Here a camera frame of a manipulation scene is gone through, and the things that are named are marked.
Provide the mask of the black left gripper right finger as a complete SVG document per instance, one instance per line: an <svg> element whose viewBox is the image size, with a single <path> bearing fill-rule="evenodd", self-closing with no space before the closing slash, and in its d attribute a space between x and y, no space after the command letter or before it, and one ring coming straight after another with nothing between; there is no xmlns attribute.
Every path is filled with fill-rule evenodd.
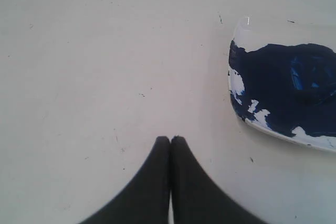
<svg viewBox="0 0 336 224"><path fill-rule="evenodd" d="M170 186L175 223L264 223L212 181L182 136L171 140Z"/></svg>

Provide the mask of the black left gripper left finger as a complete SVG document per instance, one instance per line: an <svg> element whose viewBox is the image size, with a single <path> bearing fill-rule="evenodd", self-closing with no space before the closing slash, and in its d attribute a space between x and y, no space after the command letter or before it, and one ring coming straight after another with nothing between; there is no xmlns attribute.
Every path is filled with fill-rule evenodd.
<svg viewBox="0 0 336 224"><path fill-rule="evenodd" d="M156 138L145 162L129 183L82 223L168 223L170 140Z"/></svg>

